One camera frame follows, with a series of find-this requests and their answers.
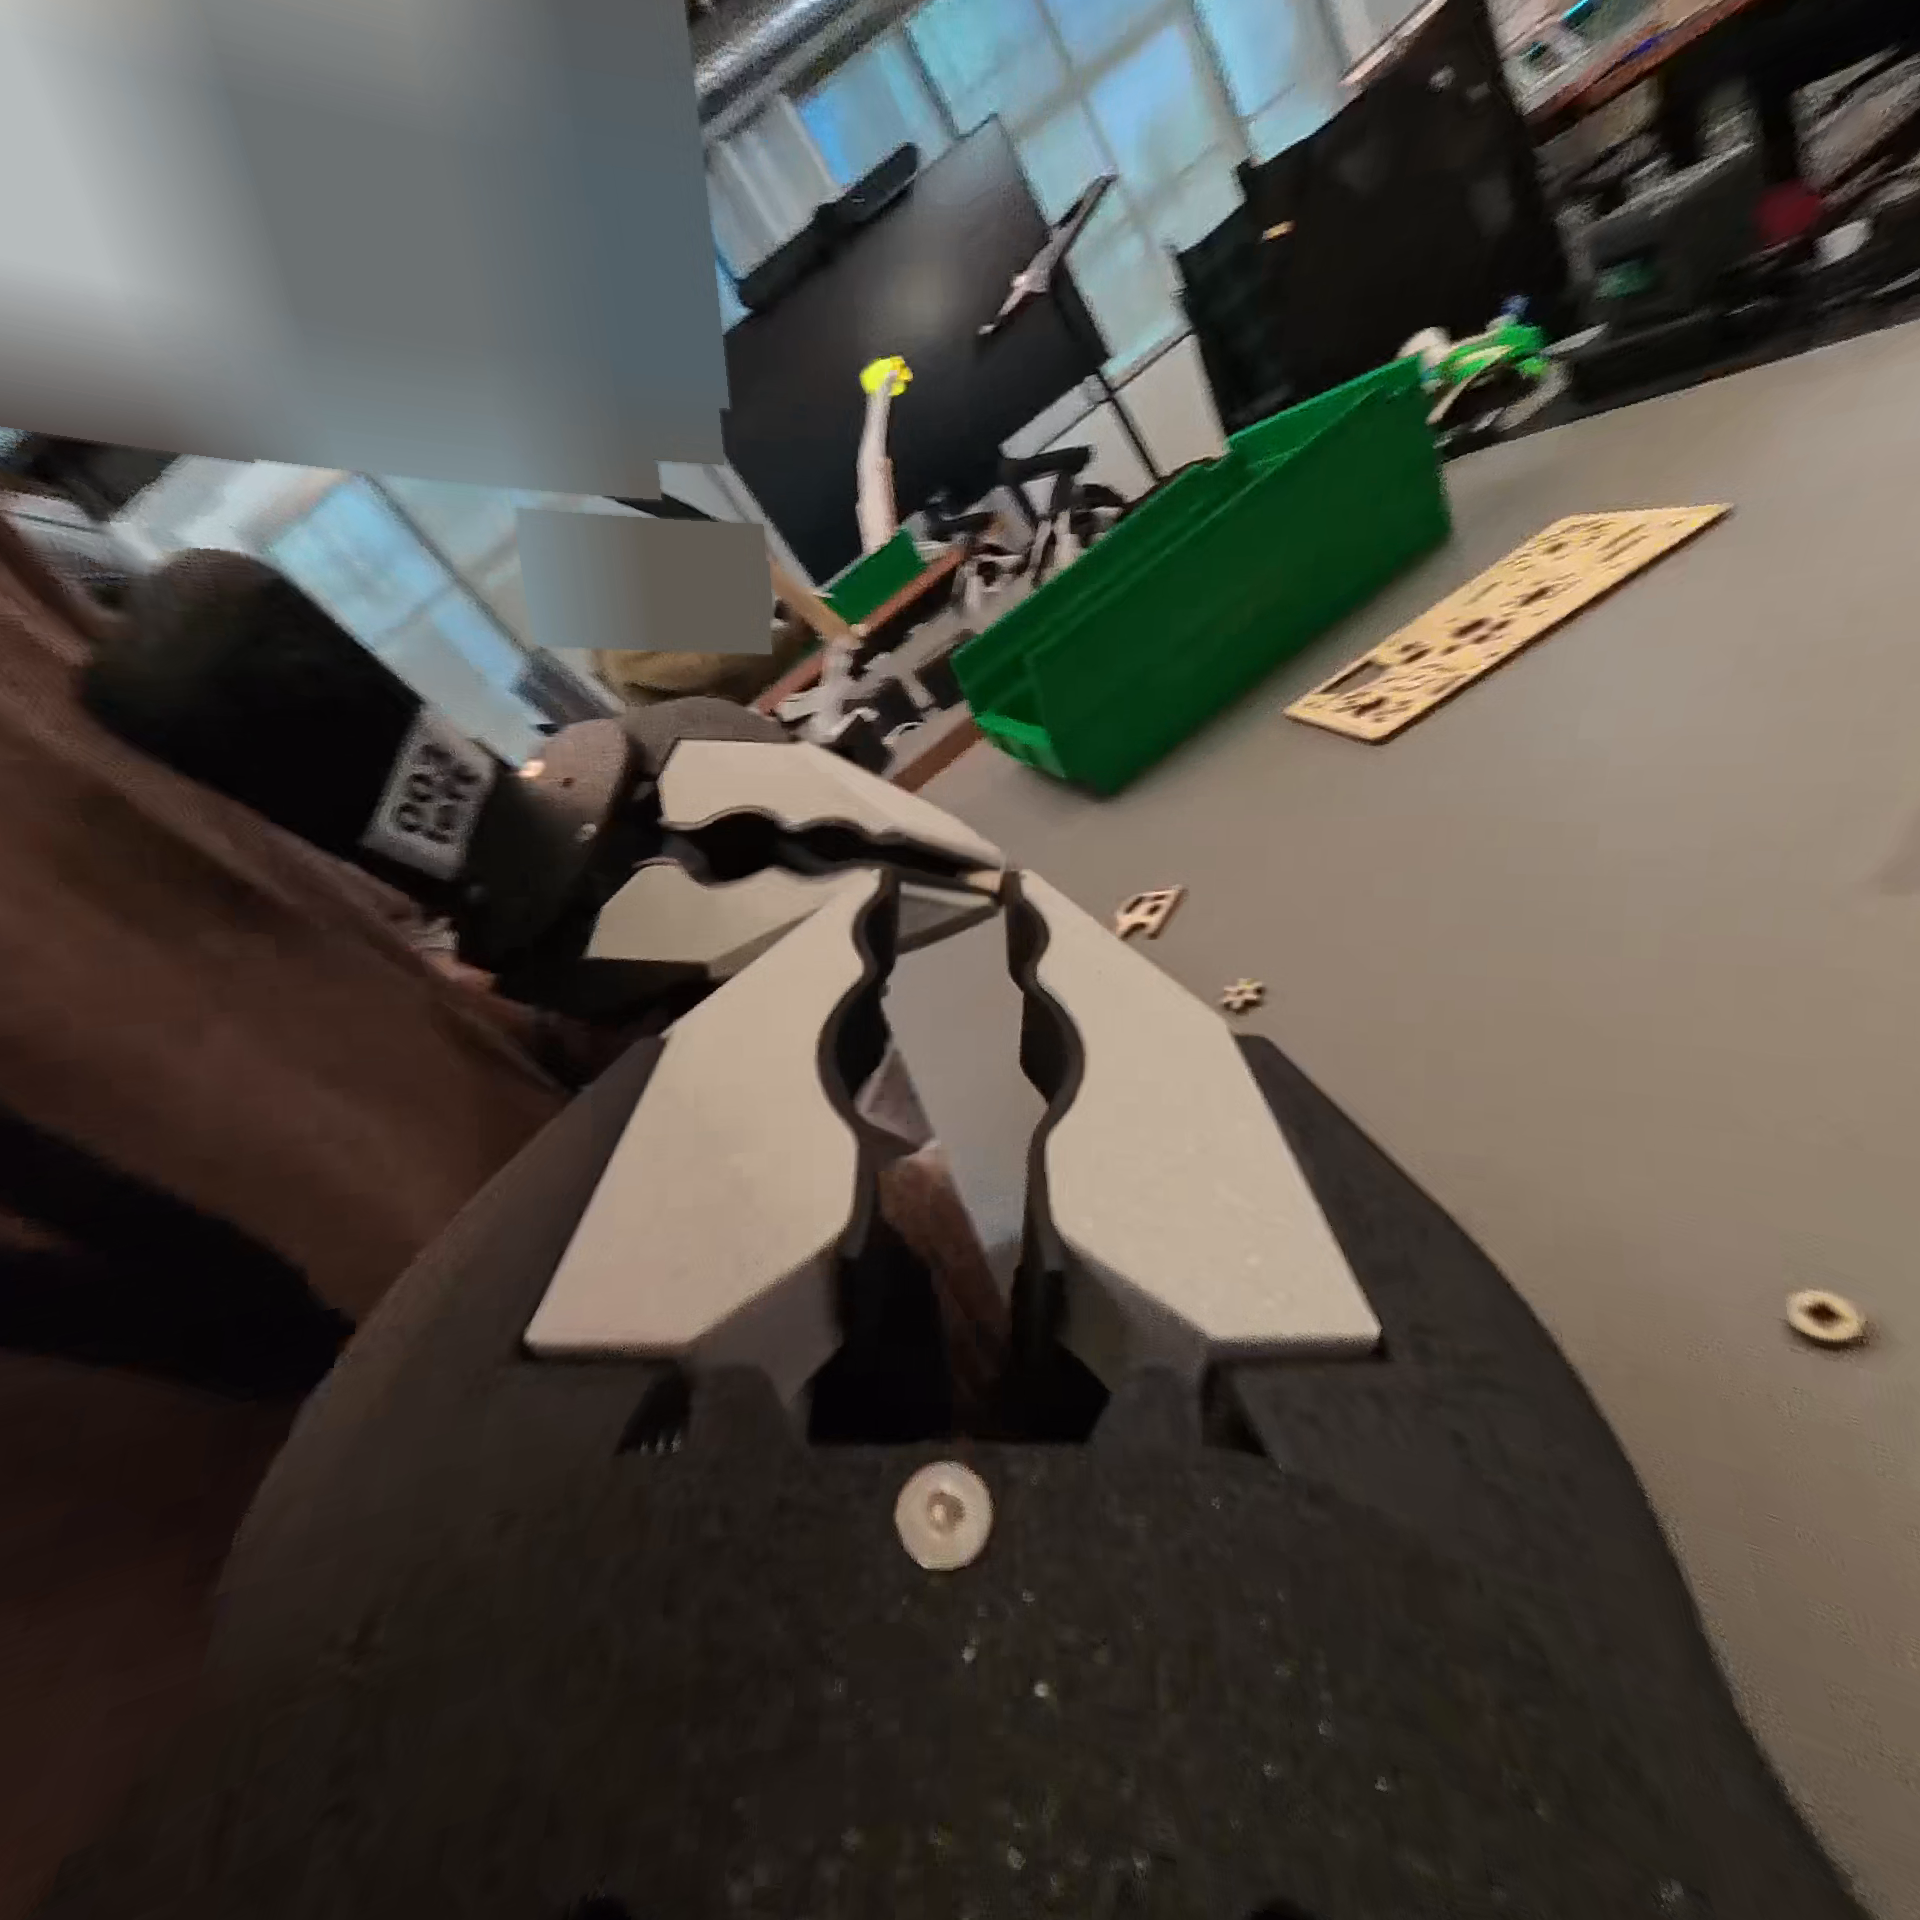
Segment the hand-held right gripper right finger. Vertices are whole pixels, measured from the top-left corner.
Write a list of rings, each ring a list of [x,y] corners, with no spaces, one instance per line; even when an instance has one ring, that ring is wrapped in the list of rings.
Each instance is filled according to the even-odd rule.
[[[1003,892],[1044,1112],[1021,1271],[1094,1376],[1356,1359],[1376,1310],[1222,1016],[1033,871]]]

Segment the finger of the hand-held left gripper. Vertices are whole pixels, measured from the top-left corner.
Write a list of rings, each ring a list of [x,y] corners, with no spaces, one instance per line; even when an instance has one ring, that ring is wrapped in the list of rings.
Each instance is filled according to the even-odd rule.
[[[705,977],[732,977],[852,880],[881,878],[897,884],[900,952],[948,940],[1000,910],[994,892],[883,869],[694,880],[677,861],[645,861],[601,908],[582,954],[592,962],[680,967],[698,969]]]
[[[804,743],[682,741],[657,802],[661,829],[725,873],[867,863],[972,884],[1005,865],[989,838],[920,793]]]

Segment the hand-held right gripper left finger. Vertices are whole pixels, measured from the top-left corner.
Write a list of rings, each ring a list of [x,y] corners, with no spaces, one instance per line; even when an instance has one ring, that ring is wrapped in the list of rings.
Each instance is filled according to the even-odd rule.
[[[852,871],[680,1018],[522,1346],[537,1359],[754,1369],[804,1397],[844,1342],[838,1269],[874,1216],[852,1062],[883,1049],[898,884]]]

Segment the small green plastic bin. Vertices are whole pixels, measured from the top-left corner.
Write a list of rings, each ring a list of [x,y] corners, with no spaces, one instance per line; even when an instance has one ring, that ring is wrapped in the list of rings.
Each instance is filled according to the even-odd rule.
[[[910,586],[925,567],[922,544],[902,525],[886,544],[844,568],[844,574],[821,590],[821,596],[846,624],[858,625],[870,620],[900,590]]]

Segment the person's brown shirt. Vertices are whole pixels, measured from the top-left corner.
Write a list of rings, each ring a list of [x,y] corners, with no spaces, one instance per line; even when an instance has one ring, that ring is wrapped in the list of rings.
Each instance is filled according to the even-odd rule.
[[[105,610],[5,528],[2,1905],[196,1688],[233,1536],[408,1264],[621,1037],[82,703]]]

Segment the large black screen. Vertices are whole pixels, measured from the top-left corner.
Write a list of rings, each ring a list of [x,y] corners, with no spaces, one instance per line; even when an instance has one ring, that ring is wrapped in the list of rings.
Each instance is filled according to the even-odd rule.
[[[910,191],[824,268],[726,330],[726,461],[814,581],[859,558],[858,375],[874,359],[900,353],[913,368],[884,441],[900,516],[933,495],[989,493],[1003,445],[1105,369],[1108,344],[1069,271],[1051,298],[977,340],[1050,226],[993,116],[924,161]]]

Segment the large green plastic bin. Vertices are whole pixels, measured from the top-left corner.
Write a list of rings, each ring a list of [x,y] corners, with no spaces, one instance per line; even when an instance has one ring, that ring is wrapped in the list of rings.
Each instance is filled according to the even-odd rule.
[[[952,657],[979,732],[1112,797],[1449,538],[1417,359],[1235,433]]]

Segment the black video bar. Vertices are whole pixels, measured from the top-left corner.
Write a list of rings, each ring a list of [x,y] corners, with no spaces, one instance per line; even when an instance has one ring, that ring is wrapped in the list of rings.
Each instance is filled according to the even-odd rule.
[[[800,231],[745,271],[744,279],[736,279],[736,296],[744,308],[757,316],[777,303],[793,286],[841,252],[852,234],[898,204],[920,172],[922,144],[906,141],[852,180],[836,198],[816,206]]]

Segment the black music stand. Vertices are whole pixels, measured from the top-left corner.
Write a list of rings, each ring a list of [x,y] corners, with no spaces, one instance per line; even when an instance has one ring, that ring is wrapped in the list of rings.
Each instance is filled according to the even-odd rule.
[[[1105,198],[1117,183],[1116,174],[1094,176],[1067,206],[1059,221],[1048,229],[1048,241],[1010,279],[1009,292],[989,320],[977,329],[977,340],[987,342],[1003,333],[1025,310],[1053,296],[1053,280],[1065,277],[1067,254],[1100,212]]]

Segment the wooden puzzle sheet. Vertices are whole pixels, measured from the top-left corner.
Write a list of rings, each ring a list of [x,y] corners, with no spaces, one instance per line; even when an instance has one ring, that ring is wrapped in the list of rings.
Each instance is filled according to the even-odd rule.
[[[1285,717],[1360,745],[1392,741],[1732,512],[1707,503],[1556,518],[1309,687]]]

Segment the black fabric panel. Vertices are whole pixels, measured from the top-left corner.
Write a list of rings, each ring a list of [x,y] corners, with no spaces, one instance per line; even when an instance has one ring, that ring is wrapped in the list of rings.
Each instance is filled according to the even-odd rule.
[[[1514,301],[1571,329],[1568,254],[1484,2],[1420,7],[1331,121],[1237,180],[1172,257],[1227,433]]]

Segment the green toy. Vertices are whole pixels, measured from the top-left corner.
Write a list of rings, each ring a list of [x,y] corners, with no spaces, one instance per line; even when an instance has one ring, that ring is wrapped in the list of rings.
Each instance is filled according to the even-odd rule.
[[[1426,422],[1437,441],[1498,433],[1512,415],[1526,421],[1568,388],[1547,330],[1514,318],[1462,337],[1425,327],[1403,342],[1398,359],[1420,369]]]

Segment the storage shelf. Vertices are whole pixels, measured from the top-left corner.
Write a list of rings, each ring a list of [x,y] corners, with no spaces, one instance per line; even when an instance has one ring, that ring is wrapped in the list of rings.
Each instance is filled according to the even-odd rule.
[[[1571,329],[1547,333],[1578,401],[1691,384],[1794,340],[1835,226],[1794,156],[1793,96],[1843,61],[1914,58],[1915,4],[1758,4],[1724,32],[1657,73],[1660,176],[1614,178],[1582,229],[1588,277],[1573,279]],[[1571,265],[1573,183],[1553,184],[1536,152]]]

